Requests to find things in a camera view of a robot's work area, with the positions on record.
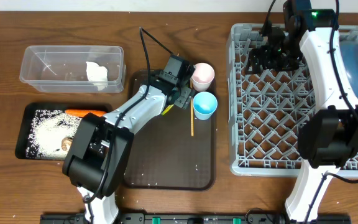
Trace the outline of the foil snack wrapper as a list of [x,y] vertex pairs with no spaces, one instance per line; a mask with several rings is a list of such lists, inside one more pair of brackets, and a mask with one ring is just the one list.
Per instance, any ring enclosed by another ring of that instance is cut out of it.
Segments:
[[165,114],[167,114],[172,108],[174,107],[174,105],[168,105],[161,113],[162,116],[164,116]]

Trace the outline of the white paper napkin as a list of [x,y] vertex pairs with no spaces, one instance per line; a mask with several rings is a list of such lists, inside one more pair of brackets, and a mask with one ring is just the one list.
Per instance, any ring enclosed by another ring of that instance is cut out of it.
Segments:
[[102,91],[108,85],[108,70],[104,66],[99,66],[96,62],[86,62],[87,79]]

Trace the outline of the orange carrot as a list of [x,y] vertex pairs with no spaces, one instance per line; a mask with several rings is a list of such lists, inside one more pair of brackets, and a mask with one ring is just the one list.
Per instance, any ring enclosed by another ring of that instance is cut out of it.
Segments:
[[86,116],[88,113],[94,114],[96,116],[103,116],[104,114],[106,114],[105,111],[101,111],[101,110],[65,110],[66,114],[72,115],[72,116],[77,116],[80,118],[83,118],[84,116]]

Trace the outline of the brown dried mushroom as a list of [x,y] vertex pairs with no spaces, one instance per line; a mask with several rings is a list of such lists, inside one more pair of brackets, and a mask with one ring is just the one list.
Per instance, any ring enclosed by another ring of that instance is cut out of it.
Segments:
[[63,151],[69,151],[71,148],[71,144],[72,144],[73,140],[70,138],[63,138],[62,139],[62,144],[61,144],[61,149]]

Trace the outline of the pile of white rice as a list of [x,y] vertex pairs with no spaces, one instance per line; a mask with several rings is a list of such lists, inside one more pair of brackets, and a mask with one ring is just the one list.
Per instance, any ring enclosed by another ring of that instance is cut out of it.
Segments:
[[61,149],[62,139],[70,138],[79,127],[82,118],[65,113],[65,110],[37,110],[32,120],[29,136],[30,147],[34,147],[40,157],[65,159],[68,151]]

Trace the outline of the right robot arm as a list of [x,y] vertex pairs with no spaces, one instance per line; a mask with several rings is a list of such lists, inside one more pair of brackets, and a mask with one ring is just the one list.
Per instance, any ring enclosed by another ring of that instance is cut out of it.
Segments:
[[283,4],[284,28],[266,19],[263,46],[252,49],[253,73],[296,70],[305,61],[315,95],[313,117],[298,132],[301,168],[285,201],[286,220],[311,223],[339,170],[358,152],[358,97],[342,57],[339,9],[313,9],[309,1]]

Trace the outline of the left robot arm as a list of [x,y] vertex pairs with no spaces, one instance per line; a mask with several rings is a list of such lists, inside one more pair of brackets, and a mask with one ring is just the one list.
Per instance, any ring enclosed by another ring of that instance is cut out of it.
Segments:
[[62,172],[78,189],[86,223],[114,223],[119,213],[114,192],[124,178],[135,134],[168,106],[187,108],[196,65],[171,55],[166,67],[147,79],[122,106],[102,116],[86,114],[74,135]]

